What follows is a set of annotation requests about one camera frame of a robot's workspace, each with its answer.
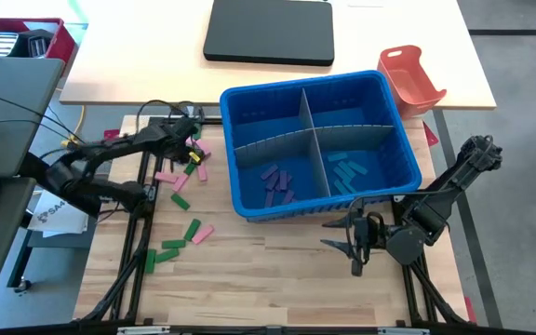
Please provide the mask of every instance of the laptop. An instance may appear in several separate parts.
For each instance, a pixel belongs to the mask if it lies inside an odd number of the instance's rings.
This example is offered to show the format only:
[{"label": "laptop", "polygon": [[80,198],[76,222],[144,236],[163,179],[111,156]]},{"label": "laptop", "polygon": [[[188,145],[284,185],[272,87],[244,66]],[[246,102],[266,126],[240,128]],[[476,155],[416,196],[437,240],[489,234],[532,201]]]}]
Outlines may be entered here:
[{"label": "laptop", "polygon": [[214,0],[207,60],[330,66],[332,6],[327,2]]}]

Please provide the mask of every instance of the wooden table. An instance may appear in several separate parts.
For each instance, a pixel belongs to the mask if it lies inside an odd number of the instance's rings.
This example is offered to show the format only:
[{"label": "wooden table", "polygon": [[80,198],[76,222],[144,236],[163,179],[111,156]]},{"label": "wooden table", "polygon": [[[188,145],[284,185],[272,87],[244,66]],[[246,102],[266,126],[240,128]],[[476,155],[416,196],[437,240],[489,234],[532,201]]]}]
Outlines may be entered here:
[{"label": "wooden table", "polygon": [[335,61],[312,67],[205,60],[212,0],[97,1],[60,102],[216,104],[229,87],[376,69],[383,50],[412,44],[435,87],[448,90],[438,108],[496,107],[456,0],[332,4]]},{"label": "wooden table", "polygon": [[[148,123],[147,117],[141,123]],[[405,122],[409,141],[428,185],[435,173],[419,118]],[[122,132],[135,130],[135,116],[126,116]],[[195,174],[181,191],[192,205],[178,208],[161,184],[150,248],[182,238],[193,218],[214,225],[202,244],[189,244],[175,261],[159,263],[143,278],[138,319],[153,317],[159,325],[189,326],[392,326],[409,320],[400,265],[385,251],[374,250],[363,277],[351,276],[350,261],[320,238],[344,240],[344,231],[321,227],[342,212],[285,221],[249,223],[234,213],[221,126],[204,126],[203,140],[212,150],[208,182]],[[141,156],[115,159],[110,180],[136,180]],[[154,160],[149,166],[152,174]],[[370,210],[393,222],[389,204]],[[88,255],[74,316],[90,312],[117,276],[127,229],[127,214],[116,213],[99,224]],[[429,273],[439,291],[466,317],[461,282],[448,231],[426,248]],[[425,315],[421,287],[419,308]],[[130,290],[124,295],[127,310]]]}]

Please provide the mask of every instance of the red box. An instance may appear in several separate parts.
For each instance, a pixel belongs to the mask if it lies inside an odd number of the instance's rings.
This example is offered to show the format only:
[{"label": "red box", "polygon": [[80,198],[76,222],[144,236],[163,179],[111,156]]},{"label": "red box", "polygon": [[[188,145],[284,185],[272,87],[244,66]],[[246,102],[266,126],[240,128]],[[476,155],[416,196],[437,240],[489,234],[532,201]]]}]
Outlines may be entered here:
[{"label": "red box", "polygon": [[48,47],[45,58],[55,58],[63,60],[66,64],[74,52],[75,41],[68,33],[65,26],[63,26],[63,20],[52,18],[52,19],[0,19],[0,33],[23,33],[27,32],[29,29],[25,22],[34,22],[34,23],[57,23],[57,31],[53,34],[51,39],[51,44]]}]

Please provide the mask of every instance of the red plastic basket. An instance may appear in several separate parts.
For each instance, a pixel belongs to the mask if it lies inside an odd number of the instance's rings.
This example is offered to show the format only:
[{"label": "red plastic basket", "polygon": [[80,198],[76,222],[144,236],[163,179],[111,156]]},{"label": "red plastic basket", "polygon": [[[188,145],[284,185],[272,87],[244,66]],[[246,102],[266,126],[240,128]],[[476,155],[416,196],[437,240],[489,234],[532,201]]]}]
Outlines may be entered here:
[{"label": "red plastic basket", "polygon": [[423,114],[442,98],[446,90],[436,90],[419,63],[421,49],[402,46],[386,49],[380,55],[378,71],[388,80],[396,108],[403,119]]},{"label": "red plastic basket", "polygon": [[25,22],[34,22],[34,23],[56,23],[58,24],[57,31],[53,34],[51,39],[51,44],[48,47],[45,58],[54,58],[60,59],[67,62],[74,52],[75,41],[68,33],[65,26],[63,26],[63,20],[52,18],[52,19],[0,19],[0,32],[9,32],[9,33],[23,33],[27,32],[30,29],[26,26]]}]

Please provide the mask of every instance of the purple block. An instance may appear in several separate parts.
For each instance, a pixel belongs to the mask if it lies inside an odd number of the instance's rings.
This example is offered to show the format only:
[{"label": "purple block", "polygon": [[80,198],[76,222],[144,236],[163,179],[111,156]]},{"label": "purple block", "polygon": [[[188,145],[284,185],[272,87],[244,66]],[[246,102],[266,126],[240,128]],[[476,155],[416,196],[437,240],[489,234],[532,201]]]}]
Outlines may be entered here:
[{"label": "purple block", "polygon": [[275,191],[266,192],[266,202],[264,202],[264,208],[272,206],[272,200],[275,198]]},{"label": "purple block", "polygon": [[286,171],[280,171],[280,189],[285,191],[287,190],[287,172]]},{"label": "purple block", "polygon": [[267,170],[264,171],[264,173],[261,174],[260,178],[265,181],[268,179],[268,177],[272,176],[273,173],[275,173],[278,170],[278,165],[274,164],[271,167],[268,167]]},{"label": "purple block", "polygon": [[[293,179],[293,176],[287,173],[287,184],[289,184],[292,179]],[[277,190],[278,192],[286,191],[287,187],[285,187],[284,189],[280,188],[280,182],[276,185],[275,190]]]},{"label": "purple block", "polygon": [[272,191],[275,188],[277,181],[278,181],[278,173],[275,173],[268,180],[268,183],[266,184],[266,190]]},{"label": "purple block", "polygon": [[285,198],[283,199],[283,205],[289,204],[291,200],[293,200],[293,196],[295,193],[291,190],[287,191],[287,194],[285,194]]}]

